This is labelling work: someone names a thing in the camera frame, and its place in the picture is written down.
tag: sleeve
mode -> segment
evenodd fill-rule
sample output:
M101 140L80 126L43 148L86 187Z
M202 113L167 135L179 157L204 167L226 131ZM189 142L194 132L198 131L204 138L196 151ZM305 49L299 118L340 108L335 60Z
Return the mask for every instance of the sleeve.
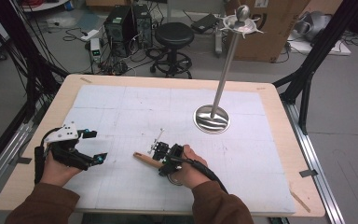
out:
M39 183L25 202L8 215L5 223L68 223L68 217L74 211L79 198L79 195L69 189Z
M192 189L193 216L197 224L253 224L248 207L235 195L226 194L215 181Z

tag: stool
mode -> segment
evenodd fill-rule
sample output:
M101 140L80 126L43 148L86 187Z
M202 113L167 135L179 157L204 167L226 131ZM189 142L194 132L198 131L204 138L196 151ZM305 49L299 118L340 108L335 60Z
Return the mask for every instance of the stool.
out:
M194 33L191 28L181 22L165 23L156 30L155 38L167 51L155 58L155 62L150 67L150 72L155 73L157 68L165 73L165 77L174 77L186 72L188 78L191 79L191 73L188 71L192 65L191 59L184 53L178 52L179 49L193 41Z

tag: person's left hand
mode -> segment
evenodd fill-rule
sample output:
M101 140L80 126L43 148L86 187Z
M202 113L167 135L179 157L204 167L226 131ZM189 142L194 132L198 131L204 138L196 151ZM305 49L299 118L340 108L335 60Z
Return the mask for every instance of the person's left hand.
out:
M58 161L55 161L52 153L49 152L40 183L63 187L74 175L77 175L80 172L80 169L68 167Z

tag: hand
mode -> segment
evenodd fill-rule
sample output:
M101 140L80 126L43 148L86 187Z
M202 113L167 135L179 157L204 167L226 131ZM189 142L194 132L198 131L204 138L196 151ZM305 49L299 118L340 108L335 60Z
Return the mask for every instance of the hand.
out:
M64 164L55 161L52 153L49 152L40 183L63 187L74 175L77 175L80 172L80 169L67 167Z
M191 159L195 161L199 161L202 164L208 166L208 163L205 159L197 155L193 149L190 148L189 145L183 146L183 159ZM196 170L194 167L192 167L189 163L183 162L182 163L182 169L174 174L171 175L172 179L177 180L178 182L182 183L184 186L193 189L196 186L210 181L208 177L203 175L200 171Z

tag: wooden table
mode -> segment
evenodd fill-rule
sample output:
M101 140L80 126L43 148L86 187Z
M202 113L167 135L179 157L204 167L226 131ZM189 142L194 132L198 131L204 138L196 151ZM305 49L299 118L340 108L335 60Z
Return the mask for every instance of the wooden table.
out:
M56 98L36 130L33 139L25 149L23 157L33 158L34 147L40 144L40 139L43 135L47 131L62 125L79 89L83 85L216 90L218 82L177 78L71 75L63 82ZM299 174L301 171L308 170L308 166L275 87L269 83L228 81L225 90L259 93L296 205L296 212L290 217L324 216L324 206L312 178L310 176L301 177ZM18 164L16 166L0 194L0 210L13 210L32 192L34 188L33 162L34 160L31 164Z

